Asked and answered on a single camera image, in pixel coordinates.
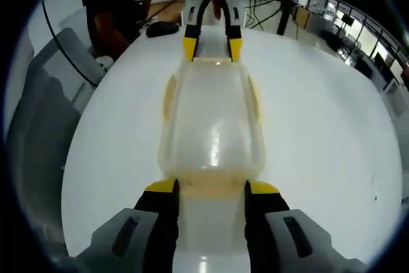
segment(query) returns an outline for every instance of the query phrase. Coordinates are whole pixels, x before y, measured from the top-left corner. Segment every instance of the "computer mouse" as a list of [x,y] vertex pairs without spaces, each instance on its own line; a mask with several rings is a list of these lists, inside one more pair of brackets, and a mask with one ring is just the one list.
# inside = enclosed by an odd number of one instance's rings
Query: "computer mouse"
[[154,22],[146,29],[146,36],[154,38],[156,36],[171,35],[179,31],[179,25],[174,22]]

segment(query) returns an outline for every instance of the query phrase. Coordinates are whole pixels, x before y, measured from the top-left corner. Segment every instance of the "person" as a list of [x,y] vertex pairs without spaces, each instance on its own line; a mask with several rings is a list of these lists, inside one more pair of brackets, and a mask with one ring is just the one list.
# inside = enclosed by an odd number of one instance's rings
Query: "person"
[[139,25],[150,9],[151,0],[82,0],[87,13],[91,42],[99,56],[114,60],[139,36]]

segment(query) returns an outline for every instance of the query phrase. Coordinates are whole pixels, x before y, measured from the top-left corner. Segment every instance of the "white table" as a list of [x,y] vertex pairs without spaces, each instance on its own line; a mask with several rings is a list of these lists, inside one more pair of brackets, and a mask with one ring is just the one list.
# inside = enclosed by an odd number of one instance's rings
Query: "white table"
[[[63,180],[70,255],[163,177],[162,98],[181,63],[183,32],[138,38],[89,101]],[[266,166],[259,179],[326,229],[343,256],[370,261],[390,237],[401,202],[399,148],[381,97],[369,79],[323,51],[242,34],[242,62],[261,92]]]

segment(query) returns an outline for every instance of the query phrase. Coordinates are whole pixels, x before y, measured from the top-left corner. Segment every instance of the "desk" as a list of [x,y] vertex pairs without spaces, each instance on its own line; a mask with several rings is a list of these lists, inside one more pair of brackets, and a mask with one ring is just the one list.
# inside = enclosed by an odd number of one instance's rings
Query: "desk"
[[[89,101],[63,180],[70,255],[163,178],[157,163],[162,98],[182,59],[183,33],[142,35]],[[266,165],[259,179],[326,229],[343,256],[370,261],[390,237],[401,204],[399,148],[379,93],[318,49],[261,31],[242,35],[242,62],[261,92]]]

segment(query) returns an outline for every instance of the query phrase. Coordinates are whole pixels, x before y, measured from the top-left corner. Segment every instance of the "transparent plastic container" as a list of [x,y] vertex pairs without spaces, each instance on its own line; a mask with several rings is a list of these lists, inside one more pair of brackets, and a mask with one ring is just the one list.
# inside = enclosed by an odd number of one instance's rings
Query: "transparent plastic container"
[[254,178],[263,169],[259,102],[241,63],[184,63],[168,82],[163,117],[160,167],[194,186],[196,195],[228,193],[226,185]]

